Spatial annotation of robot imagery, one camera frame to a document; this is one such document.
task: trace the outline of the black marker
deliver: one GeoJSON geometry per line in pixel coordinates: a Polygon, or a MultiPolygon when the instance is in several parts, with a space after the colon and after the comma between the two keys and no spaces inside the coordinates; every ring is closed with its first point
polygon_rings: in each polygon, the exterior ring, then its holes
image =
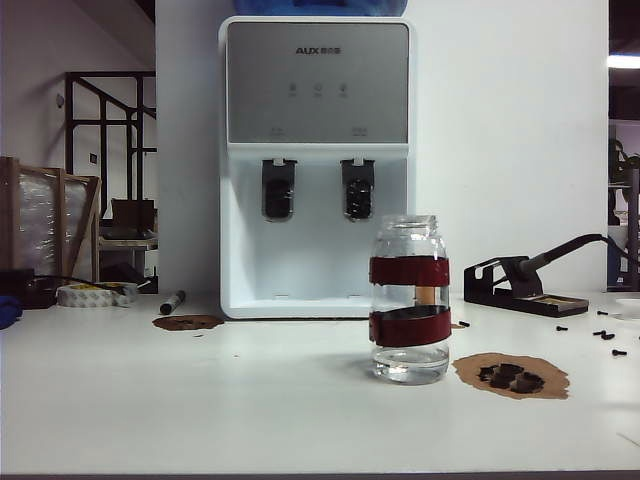
{"type": "Polygon", "coordinates": [[[178,307],[178,305],[184,302],[185,297],[186,294],[184,293],[184,290],[178,290],[176,293],[171,295],[166,302],[160,305],[160,313],[163,315],[169,315],[178,307]]]}

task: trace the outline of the water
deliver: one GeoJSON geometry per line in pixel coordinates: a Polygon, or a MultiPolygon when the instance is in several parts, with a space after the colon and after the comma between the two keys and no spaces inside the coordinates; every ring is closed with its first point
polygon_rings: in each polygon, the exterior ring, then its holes
{"type": "Polygon", "coordinates": [[[382,379],[407,385],[434,383],[449,366],[446,341],[416,347],[374,347],[373,373],[382,379]]]}

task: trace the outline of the red tape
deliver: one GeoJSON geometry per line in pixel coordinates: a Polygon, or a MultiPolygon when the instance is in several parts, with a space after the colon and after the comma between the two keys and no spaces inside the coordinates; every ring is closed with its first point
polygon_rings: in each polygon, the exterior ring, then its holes
{"type": "Polygon", "coordinates": [[[369,315],[369,339],[381,347],[427,345],[451,335],[451,310],[408,319],[385,319],[384,316],[384,312],[369,315]]]}
{"type": "Polygon", "coordinates": [[[372,257],[369,281],[374,285],[446,287],[449,285],[449,260],[427,256],[372,257]]]}

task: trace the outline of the white tape roll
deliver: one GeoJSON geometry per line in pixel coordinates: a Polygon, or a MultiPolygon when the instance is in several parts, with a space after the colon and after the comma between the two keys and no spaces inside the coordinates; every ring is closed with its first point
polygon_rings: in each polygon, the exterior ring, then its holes
{"type": "Polygon", "coordinates": [[[128,306],[138,298],[138,288],[135,283],[109,283],[109,286],[122,286],[124,295],[112,290],[103,290],[90,285],[76,284],[58,288],[58,305],[63,307],[111,307],[114,305],[128,306]]]}

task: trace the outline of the ceiling light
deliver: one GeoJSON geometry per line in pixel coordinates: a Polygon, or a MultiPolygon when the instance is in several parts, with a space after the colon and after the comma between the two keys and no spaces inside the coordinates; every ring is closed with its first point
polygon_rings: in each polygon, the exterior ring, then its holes
{"type": "Polygon", "coordinates": [[[640,68],[640,56],[609,55],[607,66],[609,68],[640,68]]]}

